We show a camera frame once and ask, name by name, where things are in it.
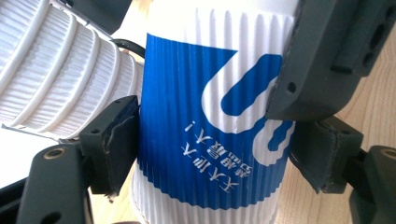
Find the wooden surface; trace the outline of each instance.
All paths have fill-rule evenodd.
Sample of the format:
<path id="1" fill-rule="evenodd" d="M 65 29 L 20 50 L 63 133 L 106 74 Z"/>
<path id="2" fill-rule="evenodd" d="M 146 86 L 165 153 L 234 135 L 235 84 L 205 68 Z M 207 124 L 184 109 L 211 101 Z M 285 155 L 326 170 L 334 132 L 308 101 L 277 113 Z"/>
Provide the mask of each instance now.
<path id="1" fill-rule="evenodd" d="M 148 6 L 148 0 L 134 0 L 132 10 L 136 18 L 145 19 Z M 396 147 L 395 58 L 396 28 L 393 28 L 371 75 L 361 81 L 352 100 L 337 114 L 338 118 L 364 134 L 362 148 L 365 150 L 373 145 Z M 129 202 L 129 187 L 130 181 L 127 180 L 114 203 L 109 203 L 103 196 L 92 196 L 95 223 L 136 220 Z M 288 162 L 276 223 L 352 223 L 348 203 L 350 191 L 348 186 L 342 195 L 317 195 Z"/>

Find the corrugated cup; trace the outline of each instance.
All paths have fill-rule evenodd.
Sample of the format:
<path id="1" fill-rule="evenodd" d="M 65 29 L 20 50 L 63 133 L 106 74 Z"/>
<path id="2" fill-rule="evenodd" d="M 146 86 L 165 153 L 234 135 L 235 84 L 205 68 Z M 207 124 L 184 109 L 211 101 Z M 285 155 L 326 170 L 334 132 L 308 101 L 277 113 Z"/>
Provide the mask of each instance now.
<path id="1" fill-rule="evenodd" d="M 147 222 L 274 220 L 294 131 L 264 117 L 295 23 L 285 2 L 152 3 L 132 186 Z"/>

